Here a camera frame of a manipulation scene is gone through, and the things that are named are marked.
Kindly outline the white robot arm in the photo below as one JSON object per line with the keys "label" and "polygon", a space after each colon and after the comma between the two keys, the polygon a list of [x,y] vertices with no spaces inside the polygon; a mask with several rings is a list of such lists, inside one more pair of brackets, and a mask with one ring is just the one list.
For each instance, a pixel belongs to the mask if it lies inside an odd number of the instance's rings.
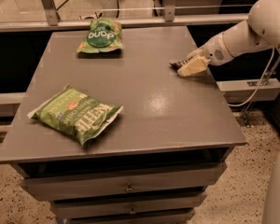
{"label": "white robot arm", "polygon": [[[245,21],[213,36],[175,67],[180,76],[188,77],[209,64],[220,66],[242,54],[266,49],[280,55],[280,0],[258,0]],[[261,224],[280,224],[280,153],[273,164]]]}

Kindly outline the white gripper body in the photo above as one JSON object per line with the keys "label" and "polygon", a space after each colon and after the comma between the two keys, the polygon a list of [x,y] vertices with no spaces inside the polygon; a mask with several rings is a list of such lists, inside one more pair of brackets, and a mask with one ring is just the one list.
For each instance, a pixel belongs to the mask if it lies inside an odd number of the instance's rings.
{"label": "white gripper body", "polygon": [[223,33],[210,38],[196,50],[196,54],[205,57],[214,66],[220,66],[233,60],[225,45]]}

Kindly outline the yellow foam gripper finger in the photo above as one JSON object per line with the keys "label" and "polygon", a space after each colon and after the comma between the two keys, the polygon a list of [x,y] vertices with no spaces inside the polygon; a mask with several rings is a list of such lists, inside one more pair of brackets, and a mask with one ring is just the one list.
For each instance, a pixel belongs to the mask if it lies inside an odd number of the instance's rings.
{"label": "yellow foam gripper finger", "polygon": [[181,77],[189,77],[191,75],[205,71],[209,60],[204,56],[195,56],[189,60],[181,62],[181,67],[177,69],[177,73]]}
{"label": "yellow foam gripper finger", "polygon": [[187,55],[187,59],[192,59],[195,56],[201,56],[202,54],[202,49],[198,48],[196,50],[191,51],[188,55]]}

